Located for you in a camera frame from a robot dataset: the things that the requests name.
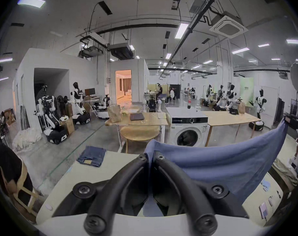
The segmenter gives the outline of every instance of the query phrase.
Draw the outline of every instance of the phone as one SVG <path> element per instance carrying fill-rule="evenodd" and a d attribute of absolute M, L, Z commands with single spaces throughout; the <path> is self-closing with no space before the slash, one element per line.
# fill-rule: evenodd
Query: phone
<path fill-rule="evenodd" d="M 259 206 L 259 210 L 260 214 L 262 215 L 262 219 L 266 218 L 266 216 L 268 215 L 268 210 L 265 202 Z"/>

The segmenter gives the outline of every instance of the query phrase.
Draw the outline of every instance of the round wooden stool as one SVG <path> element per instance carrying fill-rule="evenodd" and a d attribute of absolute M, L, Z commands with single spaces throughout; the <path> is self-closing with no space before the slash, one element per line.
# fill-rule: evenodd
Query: round wooden stool
<path fill-rule="evenodd" d="M 126 139 L 128 153 L 128 140 L 140 142 L 153 139 L 160 133 L 160 126 L 126 126 L 121 128 L 120 133 Z"/>

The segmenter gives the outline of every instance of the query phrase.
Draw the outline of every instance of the washing machine door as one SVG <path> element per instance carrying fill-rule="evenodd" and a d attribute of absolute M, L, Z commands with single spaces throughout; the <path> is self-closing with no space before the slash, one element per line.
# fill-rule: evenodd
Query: washing machine door
<path fill-rule="evenodd" d="M 200 144 L 201 132 L 195 127 L 185 127 L 185 125 L 177 125 L 178 130 L 175 135 L 174 144 L 179 146 L 197 147 Z"/>

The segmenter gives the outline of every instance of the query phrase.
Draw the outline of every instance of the white fabric pile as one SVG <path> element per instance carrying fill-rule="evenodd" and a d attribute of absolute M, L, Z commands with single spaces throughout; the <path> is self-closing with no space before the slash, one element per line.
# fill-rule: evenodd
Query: white fabric pile
<path fill-rule="evenodd" d="M 12 148 L 14 151 L 18 151 L 30 144 L 33 144 L 42 138 L 42 133 L 34 128 L 28 128 L 21 130 L 15 136 L 12 142 Z"/>

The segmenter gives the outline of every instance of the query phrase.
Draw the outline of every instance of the washing machine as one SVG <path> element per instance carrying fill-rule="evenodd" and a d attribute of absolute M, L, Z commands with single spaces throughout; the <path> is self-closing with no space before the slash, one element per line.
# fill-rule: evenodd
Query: washing machine
<path fill-rule="evenodd" d="M 166 108 L 170 126 L 165 130 L 165 143 L 170 145 L 205 147 L 210 126 L 208 117 L 195 108 Z"/>

